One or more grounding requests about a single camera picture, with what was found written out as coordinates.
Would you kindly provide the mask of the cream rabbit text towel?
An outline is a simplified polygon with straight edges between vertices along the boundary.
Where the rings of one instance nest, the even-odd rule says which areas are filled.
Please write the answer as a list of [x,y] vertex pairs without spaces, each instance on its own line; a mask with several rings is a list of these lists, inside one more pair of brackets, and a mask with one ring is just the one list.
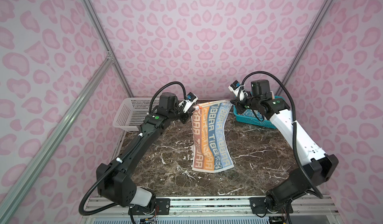
[[219,173],[234,167],[224,134],[231,108],[229,100],[205,102],[194,108],[193,171]]

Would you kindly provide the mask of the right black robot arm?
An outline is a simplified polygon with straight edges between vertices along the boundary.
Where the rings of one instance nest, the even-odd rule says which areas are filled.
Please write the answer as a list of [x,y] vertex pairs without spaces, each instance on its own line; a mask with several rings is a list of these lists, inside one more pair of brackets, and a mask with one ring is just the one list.
[[293,105],[275,97],[268,80],[251,82],[250,92],[244,91],[239,81],[228,88],[236,96],[231,103],[237,113],[251,110],[254,115],[260,114],[270,121],[292,148],[298,166],[285,181],[267,191],[264,203],[254,205],[254,213],[277,213],[281,209],[289,213],[291,203],[306,194],[322,199],[318,186],[329,181],[339,163],[338,158],[328,155],[315,143],[298,123]]

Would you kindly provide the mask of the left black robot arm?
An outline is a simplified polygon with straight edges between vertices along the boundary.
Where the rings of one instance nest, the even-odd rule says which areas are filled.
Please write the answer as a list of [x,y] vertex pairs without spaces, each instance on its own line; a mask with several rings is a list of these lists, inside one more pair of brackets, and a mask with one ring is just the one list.
[[115,206],[154,209],[154,192],[137,186],[132,180],[132,175],[150,146],[173,121],[186,123],[189,120],[197,100],[197,96],[192,92],[188,93],[183,101],[179,101],[174,93],[162,93],[158,105],[150,105],[147,116],[138,127],[139,133],[127,149],[110,164],[101,164],[97,168],[97,192],[111,201],[105,206],[106,209]]

